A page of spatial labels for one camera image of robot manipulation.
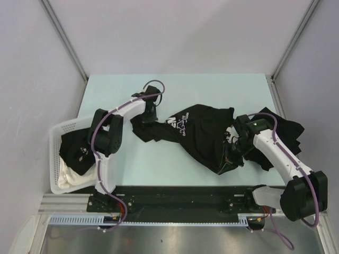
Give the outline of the black printed t shirt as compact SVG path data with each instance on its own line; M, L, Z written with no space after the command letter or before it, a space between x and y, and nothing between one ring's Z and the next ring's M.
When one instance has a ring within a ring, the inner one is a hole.
M197 162L217 175L237 168L227 161L226 129L235 109L196 104L170 116L165 122L144 123L138 115L130 120L133 133L143 142L178 143Z

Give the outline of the white plastic basket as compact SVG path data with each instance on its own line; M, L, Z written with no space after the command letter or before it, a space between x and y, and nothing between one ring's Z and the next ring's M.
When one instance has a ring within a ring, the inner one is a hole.
M93 116L85 116L81 118L71 119L65 122L61 122L50 129L49 133L49 170L50 170L50 189L54 194L60 195L64 193L72 193L74 191L94 186L96 179L68 188L61 189L58 186L58 179L60 175L60 157L59 149L61 146L61 136L80 129L86 129L91 126Z

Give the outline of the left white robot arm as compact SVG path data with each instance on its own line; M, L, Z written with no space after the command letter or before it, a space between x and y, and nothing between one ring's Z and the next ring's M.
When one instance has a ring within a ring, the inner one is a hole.
M157 87L146 85L124 104L110 111L98 109L93 116L88 142L95 158L95 190L102 194L98 204L107 212L117 205L117 198L111 195L117 185L112 163L122 145L123 126L136 116L141 118L142 123L155 122L156 101L162 98L162 93Z

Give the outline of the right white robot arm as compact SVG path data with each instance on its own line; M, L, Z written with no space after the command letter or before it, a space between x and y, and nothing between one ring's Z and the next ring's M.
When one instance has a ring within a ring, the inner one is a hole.
M277 124L266 119L253 121L248 115L234 119L226 129L225 169L233 170L244 164L243 159L253 149L259 150L270 161L284 181L285 188L254 187L245 197L245 208L257 212L263 206L281 210L290 221L306 221L314 216L318 225L320 213L327 210L328 178L322 171L313 171L301 162L276 133Z

